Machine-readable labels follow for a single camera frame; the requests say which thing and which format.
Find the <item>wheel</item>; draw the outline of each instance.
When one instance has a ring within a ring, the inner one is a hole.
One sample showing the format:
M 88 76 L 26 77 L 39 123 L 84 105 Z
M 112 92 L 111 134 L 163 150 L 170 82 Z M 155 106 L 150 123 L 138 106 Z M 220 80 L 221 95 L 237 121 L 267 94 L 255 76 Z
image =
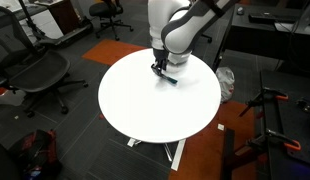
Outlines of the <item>wheel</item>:
M 67 107 L 62 107 L 62 114 L 67 114 L 68 113 L 68 108 Z
M 29 117 L 29 118 L 31 118 L 35 115 L 34 111 L 28 111 L 28 112 L 26 112 L 26 114 L 27 114 L 27 117 Z

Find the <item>black office chair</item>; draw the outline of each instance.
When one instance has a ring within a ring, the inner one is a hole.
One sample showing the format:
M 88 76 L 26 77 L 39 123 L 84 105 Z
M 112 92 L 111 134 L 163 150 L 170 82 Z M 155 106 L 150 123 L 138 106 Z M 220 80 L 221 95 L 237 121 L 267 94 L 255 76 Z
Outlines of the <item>black office chair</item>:
M 100 18 L 101 29 L 98 30 L 95 34 L 99 38 L 99 33 L 109 27 L 112 27 L 112 30 L 115 34 L 116 41 L 119 40 L 119 37 L 116 33 L 115 26 L 129 27 L 130 31 L 134 31 L 132 26 L 123 24 L 121 20 L 114 21 L 112 18 L 116 15 L 122 14 L 124 12 L 123 6 L 120 4 L 119 0 L 115 0 L 113 3 L 112 0 L 103 0 L 102 2 L 93 4 L 89 8 L 89 14 L 91 16 L 97 16 Z
M 14 13 L 0 6 L 0 87 L 23 90 L 26 98 L 33 97 L 24 110 L 28 117 L 34 115 L 33 106 L 49 92 L 58 99 L 62 113 L 68 112 L 58 88 L 74 83 L 88 86 L 85 80 L 64 82 L 69 68 L 70 62 L 57 52 L 35 48 Z

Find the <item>white bag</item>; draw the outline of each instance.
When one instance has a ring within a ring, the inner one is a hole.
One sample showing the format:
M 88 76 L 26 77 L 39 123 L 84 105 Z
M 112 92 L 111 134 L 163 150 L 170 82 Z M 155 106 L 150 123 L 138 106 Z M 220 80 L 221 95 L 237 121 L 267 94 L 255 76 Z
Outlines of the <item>white bag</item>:
M 232 98 L 234 92 L 234 73 L 228 67 L 220 67 L 216 70 L 216 76 L 221 86 L 221 103 L 227 102 Z

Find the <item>round table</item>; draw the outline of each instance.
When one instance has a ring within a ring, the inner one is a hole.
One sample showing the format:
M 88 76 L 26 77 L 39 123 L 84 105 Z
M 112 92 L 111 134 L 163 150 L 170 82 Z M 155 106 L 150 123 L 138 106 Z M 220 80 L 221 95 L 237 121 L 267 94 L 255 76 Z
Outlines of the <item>round table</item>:
M 170 84 L 155 75 L 152 49 L 129 54 L 104 75 L 98 101 L 104 117 L 124 135 L 149 143 L 188 138 L 214 118 L 221 100 L 218 79 L 202 60 L 191 55 Z

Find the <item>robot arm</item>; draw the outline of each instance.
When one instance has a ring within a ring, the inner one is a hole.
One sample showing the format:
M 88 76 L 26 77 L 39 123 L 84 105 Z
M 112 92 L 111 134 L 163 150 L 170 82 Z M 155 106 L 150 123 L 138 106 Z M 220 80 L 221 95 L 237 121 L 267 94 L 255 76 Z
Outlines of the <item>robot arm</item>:
M 191 4 L 189 0 L 148 1 L 150 35 L 156 58 L 152 68 L 161 71 L 166 70 L 167 64 L 178 66 L 186 62 L 201 34 L 238 0 L 216 1 L 191 0 Z

